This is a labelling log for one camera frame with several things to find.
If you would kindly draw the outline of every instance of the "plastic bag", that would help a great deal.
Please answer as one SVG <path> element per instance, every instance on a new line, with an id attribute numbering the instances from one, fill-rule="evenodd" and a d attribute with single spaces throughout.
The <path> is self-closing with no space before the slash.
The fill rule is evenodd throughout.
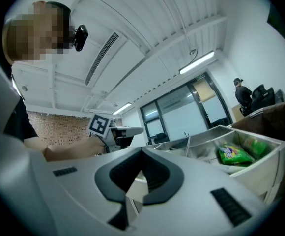
<path id="1" fill-rule="evenodd" d="M 256 138 L 248 137 L 245 139 L 242 147 L 254 158 L 260 159 L 265 155 L 268 144 L 259 141 Z"/>
<path id="2" fill-rule="evenodd" d="M 249 165 L 252 159 L 249 155 L 239 146 L 233 144 L 224 144 L 219 147 L 219 154 L 221 160 L 227 165 Z"/>

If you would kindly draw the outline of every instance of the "fluorescent light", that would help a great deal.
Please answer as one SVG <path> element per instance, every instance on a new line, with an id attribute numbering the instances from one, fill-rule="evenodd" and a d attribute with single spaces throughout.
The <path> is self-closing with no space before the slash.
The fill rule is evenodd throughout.
<path id="1" fill-rule="evenodd" d="M 182 69 L 180 69 L 179 73 L 180 74 L 184 74 L 186 72 L 188 72 L 189 70 L 193 69 L 195 66 L 200 65 L 201 63 L 205 62 L 206 60 L 212 58 L 215 55 L 215 52 L 212 51 L 208 54 L 206 54 L 205 56 L 202 56 L 201 58 L 199 58 L 198 60 L 194 61 L 193 63 L 190 63 L 189 65 L 183 67 Z"/>
<path id="2" fill-rule="evenodd" d="M 121 107 L 119 110 L 116 110 L 113 115 L 117 115 L 119 112 L 121 112 L 122 110 L 124 110 L 125 108 L 128 108 L 130 105 L 132 105 L 132 103 L 126 103 L 123 107 Z"/>
<path id="3" fill-rule="evenodd" d="M 146 116 L 148 116 L 148 115 L 150 115 L 150 114 L 153 114 L 153 113 L 155 113 L 155 112 L 158 112 L 158 110 L 152 111 L 152 112 L 146 114 Z"/>

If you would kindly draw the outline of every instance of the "white ceiling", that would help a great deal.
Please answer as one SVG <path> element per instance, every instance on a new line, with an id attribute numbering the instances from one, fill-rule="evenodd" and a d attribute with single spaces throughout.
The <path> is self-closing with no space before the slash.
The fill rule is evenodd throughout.
<path id="1" fill-rule="evenodd" d="M 34 1 L 38 0 L 18 0 L 8 16 L 24 12 Z M 71 49 L 62 60 L 13 65 L 16 83 L 32 111 L 90 116 L 112 113 L 127 102 L 140 106 L 148 95 L 189 75 L 179 75 L 178 70 L 194 58 L 191 49 L 198 49 L 200 57 L 222 49 L 225 41 L 227 18 L 220 14 L 218 0 L 45 1 L 69 6 L 75 25 L 86 25 L 89 37 L 81 52 Z M 131 40 L 145 57 L 111 93 L 93 94 L 84 80 L 114 31 Z"/>

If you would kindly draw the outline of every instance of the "man in black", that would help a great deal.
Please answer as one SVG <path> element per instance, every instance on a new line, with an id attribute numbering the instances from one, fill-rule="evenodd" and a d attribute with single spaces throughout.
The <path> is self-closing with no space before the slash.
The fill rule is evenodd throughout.
<path id="1" fill-rule="evenodd" d="M 243 115 L 246 116 L 251 113 L 252 91 L 249 90 L 247 87 L 242 86 L 243 80 L 240 80 L 239 78 L 235 78 L 233 82 L 236 86 L 235 97 L 244 110 L 243 112 L 245 114 Z"/>
<path id="2" fill-rule="evenodd" d="M 68 7 L 58 2 L 38 1 L 33 4 L 33 9 L 31 14 L 19 15 L 7 22 L 2 16 L 0 20 L 0 67 L 10 83 L 14 62 L 37 60 L 50 49 L 61 51 L 72 46 Z M 26 147 L 43 153 L 47 161 L 79 159 L 105 153 L 105 144 L 95 136 L 70 145 L 49 147 L 30 124 L 20 96 L 4 133 L 18 138 Z"/>

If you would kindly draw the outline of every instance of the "exit sign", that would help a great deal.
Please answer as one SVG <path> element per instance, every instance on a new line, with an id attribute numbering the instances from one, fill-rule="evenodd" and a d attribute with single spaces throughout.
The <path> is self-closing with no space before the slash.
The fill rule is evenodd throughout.
<path id="1" fill-rule="evenodd" d="M 205 75 L 204 75 L 204 74 L 201 74 L 201 75 L 199 75 L 199 76 L 196 77 L 196 80 L 199 81 L 200 79 L 202 79 L 202 78 L 204 78 L 204 77 L 205 77 Z"/>

